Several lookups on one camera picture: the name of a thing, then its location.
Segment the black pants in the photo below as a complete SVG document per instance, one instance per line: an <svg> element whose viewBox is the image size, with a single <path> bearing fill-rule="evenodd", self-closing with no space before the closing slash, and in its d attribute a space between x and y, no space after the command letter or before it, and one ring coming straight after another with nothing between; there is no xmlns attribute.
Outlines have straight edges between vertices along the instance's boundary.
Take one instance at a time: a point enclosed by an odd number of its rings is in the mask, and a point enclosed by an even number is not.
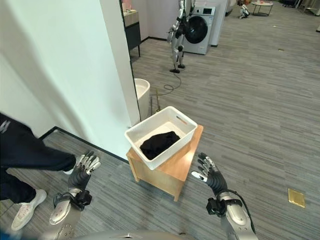
<svg viewBox="0 0 320 240"><path fill-rule="evenodd" d="M45 146L31 129L0 113L0 200L29 203L36 195L33 187L7 173L8 168L69 171L74 155Z"/></svg>

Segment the gray carpet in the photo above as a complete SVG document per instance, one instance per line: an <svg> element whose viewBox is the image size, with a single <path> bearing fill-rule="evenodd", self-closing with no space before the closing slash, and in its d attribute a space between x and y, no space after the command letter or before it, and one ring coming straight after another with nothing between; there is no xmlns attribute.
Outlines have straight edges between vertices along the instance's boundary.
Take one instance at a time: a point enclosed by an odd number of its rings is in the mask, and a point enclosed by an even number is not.
<svg viewBox="0 0 320 240"><path fill-rule="evenodd" d="M239 20L238 14L235 7L225 19L217 48L206 56L185 54L182 85L160 96L160 105L174 106L204 126L198 151L210 155L229 188L245 198L260 240L320 239L319 18L277 2L269 17ZM134 76L148 80L151 93L156 88L165 92L164 84L179 84L168 72L166 42L149 39L141 45L140 58L137 49L130 54ZM77 155L91 149L60 132L45 142ZM187 232L197 240L226 239L219 219L205 209L212 196L205 184L189 176L174 202L143 181L135 183L128 164L97 153L102 166L88 185L93 201L82 213L77 236L150 229ZM10 172L48 192L24 228L25 234L37 236L53 210L54 194L66 190L68 177L62 172ZM305 194L305 209L288 203L288 188ZM1 202L2 229L11 225L18 208L9 200Z"/></svg>

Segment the white trash can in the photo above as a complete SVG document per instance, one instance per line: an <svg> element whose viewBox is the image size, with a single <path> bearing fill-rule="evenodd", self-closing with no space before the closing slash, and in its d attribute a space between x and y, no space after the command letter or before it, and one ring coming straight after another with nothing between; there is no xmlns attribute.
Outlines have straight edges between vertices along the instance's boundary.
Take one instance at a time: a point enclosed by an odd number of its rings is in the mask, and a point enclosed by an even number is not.
<svg viewBox="0 0 320 240"><path fill-rule="evenodd" d="M141 121L148 117L150 100L150 83L142 78L134 79L138 105L140 109Z"/></svg>

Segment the baseboard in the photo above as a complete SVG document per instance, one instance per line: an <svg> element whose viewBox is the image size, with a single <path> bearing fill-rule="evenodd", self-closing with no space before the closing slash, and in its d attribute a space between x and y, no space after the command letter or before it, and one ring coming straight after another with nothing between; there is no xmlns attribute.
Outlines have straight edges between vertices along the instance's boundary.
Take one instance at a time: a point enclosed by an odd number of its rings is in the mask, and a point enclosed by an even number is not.
<svg viewBox="0 0 320 240"><path fill-rule="evenodd" d="M39 137L40 140L45 139L46 137L48 137L50 134L52 134L55 130L57 130L57 126L54 126L53 128L51 128L49 131L47 131L45 134L43 134L41 137Z"/></svg>
<svg viewBox="0 0 320 240"><path fill-rule="evenodd" d="M148 38L149 39L154 39L154 40L160 40L160 41L167 41L167 39L161 38L161 37L148 36Z"/></svg>
<svg viewBox="0 0 320 240"><path fill-rule="evenodd" d="M89 146L91 146L91 147L93 147L95 149L100 150L101 152L104 152L105 154L108 154L108 155L110 155L110 156L112 156L112 157L114 157L114 158L116 158L116 159L118 159L118 160L120 160L120 161L122 161L124 163L129 164L129 162L127 160L123 159L122 157L120 157L118 155L115 155L112 152L109 152L109 151L107 151L107 150L105 150L105 149L103 149L101 147L98 147L98 146L96 146L96 145L94 145L94 144L92 144L92 143L90 143L90 142L88 142L88 141L86 141L86 140L84 140L84 139L82 139L82 138L80 138L80 137L78 137L78 136L76 136L76 135L74 135L74 134L62 129L62 128L60 128L60 127L58 127L58 126L54 126L53 128L51 128L49 131L47 131L45 134L43 134L41 137L39 137L39 139L41 139L41 140L45 139L50 134L52 134L55 130L58 130L58 131L60 131L60 132L62 132L64 134L67 134L67 135L69 135L69 136L71 136L71 137L73 137L73 138L75 138L75 139L77 139L77 140L79 140L79 141L81 141L81 142L83 142L85 144L88 144Z"/></svg>
<svg viewBox="0 0 320 240"><path fill-rule="evenodd" d="M141 40L141 43L143 43L144 41L148 40L149 36L147 36L145 39Z"/></svg>

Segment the white laundry basket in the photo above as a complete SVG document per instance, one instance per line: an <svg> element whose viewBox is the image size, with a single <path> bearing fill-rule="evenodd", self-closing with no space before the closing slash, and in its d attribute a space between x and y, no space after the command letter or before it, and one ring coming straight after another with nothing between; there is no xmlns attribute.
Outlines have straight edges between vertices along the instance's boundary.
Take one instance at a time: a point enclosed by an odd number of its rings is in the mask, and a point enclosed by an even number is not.
<svg viewBox="0 0 320 240"><path fill-rule="evenodd" d="M191 141L197 126L182 112L173 106L168 106L133 126L124 135L148 168L154 170ZM174 131L180 139L154 159L149 160L141 151L140 146L152 136L170 131Z"/></svg>

